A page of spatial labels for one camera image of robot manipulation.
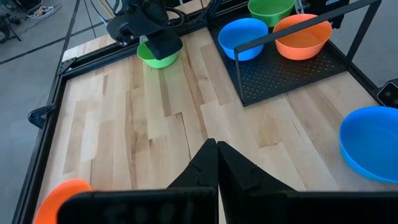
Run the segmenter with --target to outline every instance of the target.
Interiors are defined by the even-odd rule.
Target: blue bowl
[[[357,173],[398,183],[398,110],[371,106],[349,114],[340,126],[341,155]]]
[[[218,34],[218,43],[225,54],[235,60],[234,48],[268,34],[267,25],[259,19],[244,18],[230,22]],[[238,60],[245,61],[259,55],[264,45],[253,47],[239,53]]]

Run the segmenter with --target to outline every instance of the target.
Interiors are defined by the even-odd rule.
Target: black bracket
[[[51,113],[55,109],[54,104],[43,106],[41,108],[37,108],[36,110],[31,111],[27,115],[27,120],[33,124],[34,126],[43,129],[45,119],[44,115]]]
[[[388,81],[376,96],[382,105],[398,109],[398,78]]]
[[[66,72],[74,62],[76,62],[76,57],[61,62],[57,70],[57,75],[62,75]]]

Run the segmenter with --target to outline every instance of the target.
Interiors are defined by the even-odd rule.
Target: black metal frame
[[[195,24],[189,25],[188,27],[182,27],[177,29],[176,30],[177,34],[183,36],[185,34],[194,32],[198,29],[204,28],[208,25],[208,23],[211,23],[213,20],[223,17],[226,14],[234,13],[235,6],[237,4],[245,4],[245,2],[247,1],[227,0],[222,3],[221,1],[215,1],[216,4],[213,4],[208,9],[206,17],[200,19]],[[361,0],[352,3],[348,6],[320,15],[309,21],[305,21],[303,23],[289,27],[288,29],[284,29],[276,33],[267,35],[260,39],[249,42],[247,44],[243,44],[235,49],[235,58],[238,58],[237,54],[239,52],[242,52],[243,50],[250,49],[251,47],[283,37],[285,35],[318,24],[319,22],[323,22],[335,16],[339,16],[341,14],[345,14],[347,12],[351,12],[361,7],[370,5],[368,12],[365,15],[364,21],[362,22],[361,27],[359,28],[359,31],[350,48],[350,51],[348,52],[348,56],[346,57],[333,44],[332,47],[335,49],[336,54],[338,54],[341,58],[346,60],[347,69],[352,74],[352,76],[354,76],[355,79],[357,79],[357,81],[368,91],[368,93],[371,94],[372,97],[375,98],[375,100],[377,100],[376,99],[377,87],[357,67],[355,67],[355,65],[353,65],[351,61],[380,3],[381,0]],[[199,11],[189,14],[188,20],[194,19],[197,16],[201,16],[201,13],[204,10],[206,9],[201,9]],[[77,76],[83,75],[97,68],[103,67],[115,61],[126,58],[130,55],[134,55],[136,53],[138,43],[139,40],[136,40],[127,47],[121,47],[118,44],[111,44],[107,47],[103,47],[102,49],[95,50],[92,53],[88,53],[81,57],[74,58],[72,63],[70,61],[66,61],[60,64],[58,70],[62,70],[62,72],[58,73],[57,71],[57,74],[52,83],[51,91],[49,93],[49,99],[47,101],[47,105],[53,105],[53,108],[48,111],[50,112],[48,114],[40,113],[40,116],[46,116],[45,119],[39,119],[39,117],[37,116],[35,117],[35,119],[39,120],[41,123],[39,125],[40,130],[36,139],[35,150],[33,151],[28,171],[25,177],[25,182],[21,190],[21,195],[19,197],[17,209],[14,214],[13,223],[18,223],[18,224],[32,223],[36,208],[37,198],[39,196],[45,168],[47,165],[47,160],[49,158],[51,143],[55,127],[57,124],[58,114],[60,112],[60,106],[62,103],[62,98],[67,81],[71,78],[75,78]]]

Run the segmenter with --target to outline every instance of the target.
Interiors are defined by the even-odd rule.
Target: wire
[[[26,33],[28,30],[30,30],[31,28],[33,28],[33,27],[35,27],[35,26],[37,26],[37,24],[39,24],[39,23],[41,23],[42,21],[44,21],[44,20],[46,20],[46,19],[48,19],[48,18],[50,18],[50,17],[52,17],[55,13],[57,13],[61,8],[62,8],[62,3],[61,4],[57,4],[56,6],[54,6],[54,7],[57,7],[57,6],[59,6],[59,5],[61,5],[57,10],[55,10],[55,12],[54,13],[52,13],[51,15],[49,15],[49,16],[47,16],[46,18],[44,18],[44,19],[42,19],[42,20],[40,20],[39,22],[36,22],[36,24],[34,24],[33,26],[31,26],[31,27],[29,27],[29,28],[27,28],[24,32],[22,32],[22,33],[20,33],[20,34],[24,34],[24,33]]]
[[[41,6],[38,10],[36,10],[33,15],[27,15],[27,17],[31,19],[40,19],[42,17],[48,16],[54,10],[53,6],[45,7]]]
[[[166,25],[167,27],[169,27],[169,28],[180,27],[185,22],[185,19],[187,17],[187,14],[185,12],[178,10],[176,8],[173,8],[173,7],[165,7],[165,9],[166,9],[166,11],[174,12],[179,16],[177,19],[169,20]],[[180,21],[180,22],[177,25],[171,25],[174,23],[174,21]]]
[[[113,10],[112,6],[110,5],[110,3],[108,2],[108,0],[105,0],[105,3],[108,5],[108,7],[112,10],[113,14],[116,14],[116,11]]]
[[[116,10],[118,10],[119,3],[120,3],[120,0],[115,0],[115,2],[114,2],[113,12],[114,12],[115,14],[116,14]]]
[[[100,12],[98,12],[98,9],[95,7],[95,5],[94,5],[94,3],[93,3],[93,0],[90,0],[90,2],[91,2],[91,5],[93,6],[94,10],[97,12],[97,14],[99,15],[99,17],[101,18],[102,22],[103,22],[105,25],[108,25],[108,21],[101,15]]]
[[[102,2],[102,0],[98,0],[99,3],[101,3],[102,7],[104,7],[104,9],[106,10],[106,12],[111,16],[114,17],[114,15],[112,14],[112,12],[105,6],[105,4]]]
[[[86,0],[85,0],[85,6],[86,6],[87,14],[88,14],[88,19],[90,20],[91,29],[93,30],[93,33],[94,33],[94,38],[97,38],[97,35],[95,34],[93,22],[91,21],[90,13],[88,12],[88,7],[87,7],[87,2],[86,2]]]
[[[202,0],[200,0],[200,4],[202,6],[202,8],[204,8],[201,12],[200,15],[198,15],[196,18],[194,18],[191,21],[186,22],[184,25],[190,25],[190,24],[194,24],[196,22],[198,22],[200,19],[202,19],[203,17],[205,17],[207,15],[207,12],[209,11],[209,9],[211,8],[211,5],[213,4],[214,0],[211,0],[208,5],[206,6],[206,8],[204,8],[203,6],[203,2]]]
[[[304,13],[304,7],[303,7],[303,2],[302,2],[302,0],[296,0],[296,1],[294,2],[294,8],[295,8],[297,14],[302,14],[302,13]]]

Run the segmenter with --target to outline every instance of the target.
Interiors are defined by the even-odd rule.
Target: green bowl
[[[164,68],[173,64],[175,59],[178,57],[178,52],[175,52],[174,54],[163,58],[162,60],[157,60],[154,54],[152,54],[152,52],[148,49],[145,42],[141,42],[137,49],[137,55],[152,68]]]
[[[295,0],[250,0],[248,8],[253,18],[274,27],[283,18],[290,15]]]

